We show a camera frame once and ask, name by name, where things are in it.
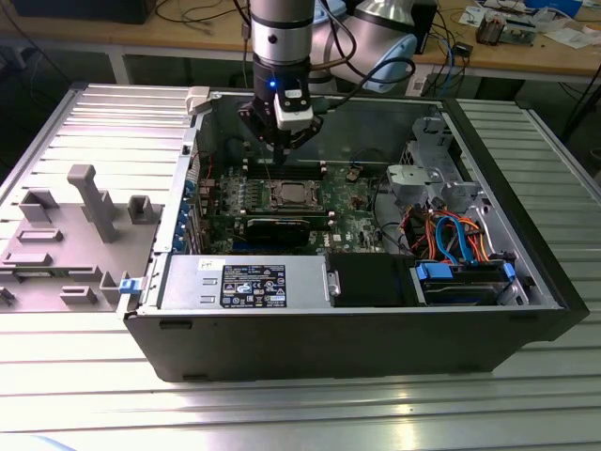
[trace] wooden workbench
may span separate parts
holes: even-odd
[[[180,0],[184,8],[202,6],[210,0]],[[585,81],[601,62],[601,48],[587,46],[574,50],[545,36],[539,35],[532,47],[503,44],[490,47],[477,44],[475,28],[459,24],[460,10],[470,4],[468,0],[440,0],[446,23],[461,40],[473,46],[470,70],[467,73],[507,78],[534,78],[553,81]],[[203,17],[233,9],[230,0],[216,8],[200,9],[193,17]],[[162,8],[162,14],[179,19],[177,1]],[[156,15],[144,25],[122,23],[86,22],[75,20],[21,18],[13,14],[23,30],[40,46],[80,51],[97,51],[111,57],[116,79],[127,82],[124,54],[154,54],[164,56],[189,56],[201,58],[240,59],[242,39],[240,18],[236,12],[211,21],[206,31],[192,29],[181,23],[170,23]],[[584,8],[581,21],[601,21],[601,13]],[[19,45],[25,41],[6,17],[0,17],[0,40],[5,44]],[[422,67],[421,75],[429,73],[434,65],[444,63],[444,54],[434,39],[430,39],[424,54],[415,55]]]

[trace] black cable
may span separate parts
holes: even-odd
[[[50,65],[61,75],[61,77],[63,77],[65,79],[65,81],[67,82],[67,85],[71,85],[72,81],[71,79],[67,76],[67,74],[65,72],[63,72],[55,63],[54,61],[48,56],[46,55],[46,53],[41,50],[41,48],[39,48],[39,46],[31,39],[29,38],[29,35],[27,35],[18,25],[17,23],[12,19],[12,17],[10,16],[10,13],[8,12],[8,8],[7,6],[4,4],[4,2],[0,1],[0,8],[2,8],[2,10],[4,11],[4,15],[7,16],[8,21],[12,24],[12,26],[15,27],[15,29],[19,32],[19,34],[21,36],[23,36],[25,39],[27,39],[27,41],[32,45],[32,47],[34,47],[38,52],[40,52],[43,57],[46,59],[46,61],[48,61],[50,63]]]
[[[579,94],[579,96],[581,96],[582,94],[584,94],[584,91],[580,91],[579,89],[576,89],[575,87],[573,87],[573,86],[570,86],[570,85],[569,85],[569,84],[567,84],[567,83],[562,83],[562,82],[559,82],[559,84],[560,84],[560,85],[562,85],[563,87],[566,87],[566,88],[567,88],[567,89],[569,89],[570,91],[572,91],[572,92],[575,92],[576,94]]]
[[[248,55],[248,40],[244,40],[244,51],[242,52],[242,78],[244,78],[244,87],[248,89],[248,76],[246,73],[246,56]]]
[[[568,96],[570,99],[574,100],[574,101],[578,101],[578,97],[574,97],[574,95],[570,92],[568,92],[568,90],[566,89],[566,86],[563,85],[563,83],[558,83],[558,85],[560,86],[560,88],[562,89],[562,91],[565,93],[566,96]]]
[[[249,16],[246,15],[246,13],[244,13],[244,9],[242,9],[242,7],[240,6],[239,0],[233,0],[233,1],[234,1],[234,6],[236,7],[236,10],[238,11],[238,14],[242,18],[242,20],[244,22],[246,22],[246,24],[248,26],[252,26],[251,25],[251,19],[249,18]]]
[[[7,67],[9,70],[12,71],[12,73],[10,75],[15,75],[15,78],[17,80],[17,82],[19,83],[19,85],[21,85],[21,88],[28,92],[29,94],[29,99],[31,100],[32,103],[34,103],[37,108],[39,108],[40,110],[43,110],[43,113],[51,113],[53,111],[53,109],[56,107],[56,105],[60,102],[57,99],[53,98],[52,96],[50,96],[49,94],[47,94],[46,92],[37,89],[35,87],[33,87],[31,85],[31,83],[29,84],[29,86],[25,83],[25,81],[23,80],[23,78],[21,77],[22,72],[24,72],[24,70],[20,70],[18,68],[15,68],[12,64],[12,61],[10,61],[10,59],[6,58],[4,56],[4,54],[2,54],[2,52],[0,52],[0,62],[2,62],[5,67]],[[36,100],[36,98],[34,97],[33,94],[38,94],[42,97],[44,97],[47,101],[49,101],[52,106],[48,106],[48,105],[43,105],[41,104],[38,100]]]
[[[578,124],[573,125],[575,116],[577,114],[578,107],[580,106],[580,104],[582,103],[582,101],[584,100],[584,98],[587,96],[587,94],[589,93],[589,91],[593,87],[594,82],[597,79],[597,77],[599,76],[600,72],[601,72],[601,64],[599,64],[599,67],[597,68],[597,71],[594,73],[594,76],[591,79],[591,82],[589,83],[588,86],[586,86],[586,89],[584,90],[584,93],[582,94],[582,96],[580,97],[580,99],[578,100],[578,102],[576,103],[576,105],[574,105],[574,108],[572,108],[572,111],[570,112],[570,115],[567,117],[567,120],[565,121],[565,127],[563,128],[563,133],[562,133],[562,141],[563,142],[566,142],[569,139],[569,137],[572,135],[572,133],[574,132],[574,130],[578,126]]]
[[[343,64],[347,64],[348,61],[350,61],[350,58],[352,58],[357,53],[357,40],[355,39],[353,34],[350,32],[350,30],[347,28],[347,26],[344,25],[340,21],[340,19],[338,19],[331,12],[330,5],[328,5],[327,0],[318,0],[318,1],[319,1],[319,5],[321,5],[323,10],[326,12],[326,15],[328,16],[328,20],[330,21],[330,27],[333,27],[332,30],[335,30],[334,24],[338,25],[340,28],[343,29],[345,34],[348,36],[348,39],[350,40],[350,44],[351,44],[350,54],[345,55],[339,47],[338,51],[340,52],[340,56],[341,56],[340,59],[336,59],[334,61],[328,61],[328,62],[325,62],[322,64],[316,64],[314,66],[311,66],[311,70],[327,70],[327,69],[335,68],[336,66],[341,66]],[[334,32],[334,38],[337,39],[337,34],[335,32]]]
[[[331,35],[333,36],[333,39],[334,39],[334,43],[336,44],[336,50],[338,50],[338,53],[340,54],[340,56],[345,56],[345,53],[342,50],[342,45],[340,44],[340,39],[338,38],[338,31],[336,30],[336,24],[335,24],[335,22],[334,22],[333,19],[330,19],[330,30],[331,30]],[[354,36],[352,37],[351,43],[354,46],[357,46],[357,40],[355,40]],[[361,72],[360,70],[358,70],[350,62],[350,58],[348,58],[348,61],[346,62],[346,64],[347,64],[347,66],[348,66],[349,69],[351,69],[353,72],[355,72],[355,74],[359,75],[360,77],[365,77],[365,74],[363,72]],[[368,82],[373,82],[373,83],[380,83],[380,84],[383,84],[383,85],[392,85],[394,83],[398,83],[394,79],[392,79],[392,80],[381,80],[379,78],[374,78],[374,77],[370,77],[367,81]]]
[[[440,11],[438,9],[436,10],[436,13],[440,17],[440,20],[442,21],[442,25],[438,25],[437,23],[432,23],[432,26],[436,26],[436,27],[444,30],[446,36],[443,36],[436,31],[431,32],[431,34],[433,36],[438,35],[438,36],[442,37],[443,39],[446,39],[447,43],[449,44],[449,48],[453,49],[456,45],[455,35],[451,32],[451,30],[447,26],[447,23],[444,20],[444,17],[442,16],[442,14],[440,13]],[[442,75],[442,70],[445,67],[447,67],[449,58],[452,58],[453,66],[455,65],[455,56],[453,55],[453,53],[449,54],[449,51],[446,50],[446,57],[444,58],[444,64],[442,66],[440,66],[439,73],[437,74],[436,78],[434,79],[434,82],[428,87],[428,89],[424,92],[424,94],[427,94],[427,92],[430,90],[430,87],[434,86],[434,94],[436,95],[436,90],[438,89],[437,83],[439,81],[439,77]],[[449,72],[447,72],[446,76],[444,77],[444,80],[442,81],[442,86],[444,86],[444,84],[447,82],[447,80],[450,76],[451,76],[451,74]]]
[[[599,85],[596,90],[591,94],[588,100],[584,102],[582,108],[574,115],[569,124],[566,125],[565,130],[563,131],[562,140],[567,142],[572,134],[576,131],[580,123],[584,120],[584,118],[591,113],[594,109],[594,106],[598,101],[601,100],[601,85]]]
[[[379,158],[384,163],[388,162],[388,158],[386,157],[386,155],[384,155],[384,152],[382,150],[380,150],[379,148],[361,148],[361,149],[357,150],[352,157],[350,157],[350,160],[348,160],[348,163],[350,165],[353,165],[357,161],[357,157],[364,152],[374,152],[379,156]]]
[[[220,12],[220,13],[214,14],[212,16],[201,17],[200,19],[190,19],[190,20],[172,19],[171,17],[163,16],[161,14],[161,7],[163,5],[165,5],[165,4],[167,4],[168,2],[171,2],[171,1],[172,0],[162,0],[159,4],[157,4],[157,6],[154,9],[154,13],[157,15],[157,17],[160,17],[164,21],[171,22],[171,23],[199,23],[199,22],[206,22],[206,21],[210,21],[211,19],[217,19],[218,17],[222,17],[222,16],[225,16],[227,14],[231,14],[232,12],[236,12],[235,9],[229,9],[228,11]],[[195,7],[195,8],[187,9],[186,11],[184,11],[184,15],[187,15],[190,11],[193,11],[195,9],[200,9],[200,8],[203,8],[203,7]]]
[[[395,58],[386,59],[386,60],[380,62],[379,64],[375,65],[369,72],[367,72],[367,74],[355,86],[355,88],[352,91],[350,91],[348,94],[346,94],[340,101],[332,104],[331,107],[329,108],[329,110],[330,111],[334,110],[334,109],[338,108],[339,106],[342,106],[345,103],[347,103],[348,101],[350,101],[350,99],[355,97],[359,93],[359,91],[361,91],[363,85],[365,85],[365,83],[367,83],[367,81],[369,80],[370,77],[372,77],[375,73],[378,73],[378,71],[380,69],[382,69],[383,67],[385,67],[389,64],[392,64],[392,63],[407,63],[411,67],[411,70],[409,71],[409,73],[406,73],[404,76],[400,77],[396,83],[400,83],[400,82],[407,80],[415,73],[415,63],[410,58],[398,56]]]
[[[378,216],[376,215],[376,200],[378,199],[379,187],[382,186],[382,181],[384,181],[385,178],[386,174],[384,174],[379,180],[376,192],[374,193],[374,198],[372,199],[372,213],[374,215],[374,222],[376,223],[376,227],[379,228],[379,231],[382,232],[382,236],[396,244],[398,248],[401,249],[401,244],[382,229],[383,227],[379,224]]]

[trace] slotted aluminum surface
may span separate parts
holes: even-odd
[[[148,195],[165,205],[190,127],[187,93],[185,87],[104,85],[70,91],[0,207],[0,250],[23,218],[17,205],[28,189],[48,189],[59,203],[82,202],[67,183],[76,163],[94,164],[96,185],[109,190],[114,203]]]
[[[591,310],[598,310],[598,185],[534,112],[522,110],[513,102],[459,104],[582,299]],[[463,161],[473,174],[468,160],[464,157]]]
[[[544,167],[569,173],[562,161],[549,155]],[[583,262],[597,253],[584,248],[557,251],[577,265],[568,271],[595,271]],[[102,451],[597,450],[599,293],[594,280],[579,283],[593,310],[579,326],[529,345],[492,374],[452,377],[173,384],[155,376],[114,314],[0,316],[0,428]],[[408,346],[419,344],[399,343],[391,358]]]

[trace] blue latch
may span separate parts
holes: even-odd
[[[509,280],[514,280],[516,278],[516,270],[514,269],[514,265],[511,263],[503,264],[503,269],[505,270],[505,274],[507,274],[507,278]]]
[[[415,271],[420,280],[453,278],[453,271],[446,263],[422,263]]]
[[[121,279],[121,283],[119,284],[119,293],[140,294],[145,287],[145,277],[137,277],[135,279]]]

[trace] green circuit board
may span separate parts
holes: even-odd
[[[279,249],[277,254],[384,252],[382,242],[378,241],[371,211],[373,180],[358,178],[355,182],[349,182],[347,173],[347,166],[334,166],[328,168],[323,180],[290,181],[290,184],[304,183],[303,187],[315,197],[315,203],[308,207],[310,212],[291,216],[280,210],[270,213],[274,209],[272,187],[282,183],[281,180],[246,179],[237,169],[230,168],[218,179],[220,190],[215,202],[219,206],[218,211],[208,217],[209,251],[215,255],[244,254],[240,248],[244,247],[245,225],[249,220],[294,217],[311,224],[309,242],[303,247]],[[272,249],[260,248],[248,252],[255,255],[274,254]]]

